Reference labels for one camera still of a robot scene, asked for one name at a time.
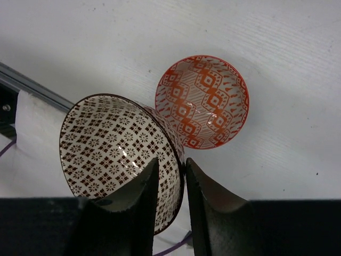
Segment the blue zigzag red bowl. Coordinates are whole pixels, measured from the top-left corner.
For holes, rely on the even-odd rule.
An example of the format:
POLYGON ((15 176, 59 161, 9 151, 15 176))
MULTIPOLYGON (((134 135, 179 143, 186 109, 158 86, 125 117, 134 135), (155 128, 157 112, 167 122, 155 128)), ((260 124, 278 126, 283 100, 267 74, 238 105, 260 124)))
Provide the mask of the blue zigzag red bowl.
POLYGON ((242 129, 249 112, 249 93, 230 63, 194 55, 179 60, 162 75, 155 109, 172 124, 183 146, 213 149, 242 129))

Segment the brown patterned bowl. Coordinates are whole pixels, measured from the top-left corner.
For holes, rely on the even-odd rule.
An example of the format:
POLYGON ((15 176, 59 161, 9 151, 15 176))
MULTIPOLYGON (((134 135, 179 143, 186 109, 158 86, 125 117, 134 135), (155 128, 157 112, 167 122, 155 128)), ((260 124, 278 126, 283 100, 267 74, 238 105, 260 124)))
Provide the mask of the brown patterned bowl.
POLYGON ((159 162, 154 233, 175 220, 184 194, 184 147, 157 111, 128 98, 100 93, 68 111, 60 131, 62 170, 75 196, 103 199, 159 162))

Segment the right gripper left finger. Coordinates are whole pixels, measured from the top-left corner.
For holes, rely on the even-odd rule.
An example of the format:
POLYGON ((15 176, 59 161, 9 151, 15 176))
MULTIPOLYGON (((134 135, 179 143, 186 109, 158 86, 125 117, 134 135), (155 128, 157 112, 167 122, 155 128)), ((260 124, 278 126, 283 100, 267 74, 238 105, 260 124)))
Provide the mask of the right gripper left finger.
POLYGON ((81 199, 82 213, 66 255, 152 255, 159 162, 105 198, 81 199))

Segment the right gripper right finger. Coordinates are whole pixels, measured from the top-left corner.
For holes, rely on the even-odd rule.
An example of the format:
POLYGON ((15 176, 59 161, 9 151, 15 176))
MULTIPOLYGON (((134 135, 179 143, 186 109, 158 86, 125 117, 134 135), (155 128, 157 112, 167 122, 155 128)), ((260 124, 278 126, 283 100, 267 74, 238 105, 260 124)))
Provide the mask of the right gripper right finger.
POLYGON ((249 201, 210 178, 191 158, 186 184, 195 255, 265 255, 249 201))

